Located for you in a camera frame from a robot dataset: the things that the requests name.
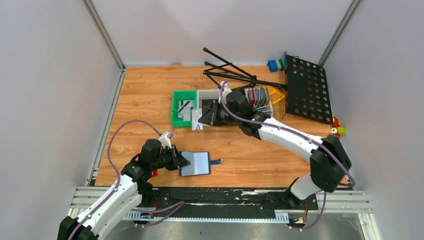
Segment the white printed card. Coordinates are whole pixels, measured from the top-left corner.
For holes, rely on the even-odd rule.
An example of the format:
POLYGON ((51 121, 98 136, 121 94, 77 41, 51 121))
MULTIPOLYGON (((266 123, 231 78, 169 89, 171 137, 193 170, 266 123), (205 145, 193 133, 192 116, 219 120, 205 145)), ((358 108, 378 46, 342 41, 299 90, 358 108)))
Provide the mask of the white printed card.
POLYGON ((196 108, 191 110, 191 124, 193 131, 201 131, 203 130, 203 124, 199 122, 202 117, 202 109, 196 108))

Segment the blue card holder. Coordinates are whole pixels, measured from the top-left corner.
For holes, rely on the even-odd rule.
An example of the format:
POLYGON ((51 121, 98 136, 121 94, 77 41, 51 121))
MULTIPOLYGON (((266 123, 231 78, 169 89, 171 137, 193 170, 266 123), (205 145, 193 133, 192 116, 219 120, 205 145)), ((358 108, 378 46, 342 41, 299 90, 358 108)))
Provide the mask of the blue card holder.
POLYGON ((222 159, 211 159, 208 151, 181 151, 181 155, 189 161, 189 165, 179 170, 180 177, 210 175, 211 166, 220 165, 222 159))

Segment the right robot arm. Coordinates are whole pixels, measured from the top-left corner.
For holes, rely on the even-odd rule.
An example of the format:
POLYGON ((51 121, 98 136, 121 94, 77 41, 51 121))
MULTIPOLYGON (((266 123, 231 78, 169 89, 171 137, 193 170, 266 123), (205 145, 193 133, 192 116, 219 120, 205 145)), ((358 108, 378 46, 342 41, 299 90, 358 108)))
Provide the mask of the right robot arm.
POLYGON ((351 186, 356 184, 349 172, 352 163, 335 135, 320 137, 289 127, 254 108, 239 90, 221 91, 216 99, 203 99, 201 110, 198 121, 202 124, 237 125, 244 134, 282 146, 309 163, 310 173, 288 187, 288 200, 299 202, 321 191, 332 193, 343 184, 344 177, 350 179, 351 186))

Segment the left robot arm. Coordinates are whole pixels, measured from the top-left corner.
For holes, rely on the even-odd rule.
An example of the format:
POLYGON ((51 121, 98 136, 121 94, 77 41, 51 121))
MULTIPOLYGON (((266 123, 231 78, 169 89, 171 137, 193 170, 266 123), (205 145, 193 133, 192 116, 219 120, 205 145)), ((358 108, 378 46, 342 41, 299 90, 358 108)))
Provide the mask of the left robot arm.
POLYGON ((158 139, 148 139, 127 163, 110 188, 77 217, 66 216, 59 225, 59 240, 103 240, 121 219, 141 203, 153 198, 149 179, 165 168, 175 171, 190 165, 174 144, 163 146, 158 139))

